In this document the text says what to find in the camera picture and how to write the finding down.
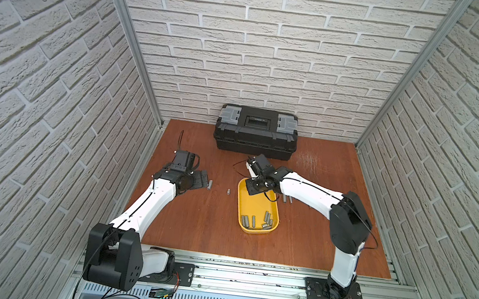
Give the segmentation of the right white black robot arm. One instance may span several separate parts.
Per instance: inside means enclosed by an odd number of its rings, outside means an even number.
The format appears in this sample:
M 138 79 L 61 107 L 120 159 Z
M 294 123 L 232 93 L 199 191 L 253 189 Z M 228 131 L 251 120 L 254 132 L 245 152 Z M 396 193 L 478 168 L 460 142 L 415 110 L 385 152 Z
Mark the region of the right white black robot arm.
M 334 264 L 324 286 L 329 299 L 345 298 L 357 278 L 357 264 L 371 234 L 372 223 L 354 192 L 340 193 L 323 188 L 287 167 L 274 167 L 264 155 L 246 162 L 250 178 L 249 195 L 274 191 L 310 206 L 329 221 L 330 239 L 335 247 Z

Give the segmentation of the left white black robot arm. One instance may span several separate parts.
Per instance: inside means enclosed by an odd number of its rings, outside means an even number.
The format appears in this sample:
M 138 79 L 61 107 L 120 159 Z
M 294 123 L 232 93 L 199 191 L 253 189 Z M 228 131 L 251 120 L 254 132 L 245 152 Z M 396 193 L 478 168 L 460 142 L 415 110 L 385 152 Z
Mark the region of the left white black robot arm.
M 96 224 L 89 233 L 82 278 L 129 291 L 144 277 L 176 278 L 171 250 L 141 243 L 152 222 L 175 197 L 208 185 L 199 170 L 199 155 L 178 150 L 173 160 L 153 175 L 149 187 L 123 214 L 107 224 Z

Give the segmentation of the yellow plastic tray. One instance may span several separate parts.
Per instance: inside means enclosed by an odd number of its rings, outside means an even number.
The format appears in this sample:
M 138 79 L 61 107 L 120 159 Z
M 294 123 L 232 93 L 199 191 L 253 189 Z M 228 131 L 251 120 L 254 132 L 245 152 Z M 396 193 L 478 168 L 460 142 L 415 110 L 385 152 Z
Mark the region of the yellow plastic tray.
M 280 222 L 277 198 L 273 191 L 251 196 L 248 194 L 245 179 L 238 184 L 238 221 L 247 234 L 268 234 L 274 231 Z M 250 228 L 244 225 L 244 216 L 248 216 Z

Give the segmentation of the black plastic toolbox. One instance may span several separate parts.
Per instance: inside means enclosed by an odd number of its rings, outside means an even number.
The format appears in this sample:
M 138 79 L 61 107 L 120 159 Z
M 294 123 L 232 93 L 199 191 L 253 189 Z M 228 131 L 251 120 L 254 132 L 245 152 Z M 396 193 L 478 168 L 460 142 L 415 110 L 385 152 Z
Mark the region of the black plastic toolbox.
M 287 161 L 296 152 L 298 124 L 290 113 L 225 104 L 213 136 L 220 150 Z

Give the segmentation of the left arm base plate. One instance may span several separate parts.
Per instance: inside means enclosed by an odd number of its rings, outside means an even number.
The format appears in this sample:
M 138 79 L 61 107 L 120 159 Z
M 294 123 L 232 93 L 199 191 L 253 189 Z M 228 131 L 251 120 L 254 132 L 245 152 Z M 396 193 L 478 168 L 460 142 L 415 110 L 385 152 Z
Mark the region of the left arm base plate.
M 159 274 L 154 273 L 139 279 L 139 281 L 153 284 L 191 287 L 195 268 L 196 266 L 194 264 L 175 262 L 174 268 L 170 274 L 167 272 Z

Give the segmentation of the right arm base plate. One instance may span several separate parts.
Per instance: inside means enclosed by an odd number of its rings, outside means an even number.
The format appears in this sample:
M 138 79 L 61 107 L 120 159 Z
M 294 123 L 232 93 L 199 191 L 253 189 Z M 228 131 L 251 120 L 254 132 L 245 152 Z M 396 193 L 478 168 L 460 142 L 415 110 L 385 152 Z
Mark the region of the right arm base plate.
M 361 287 L 352 282 L 347 287 L 340 287 L 329 278 L 305 278 L 307 299 L 363 299 Z

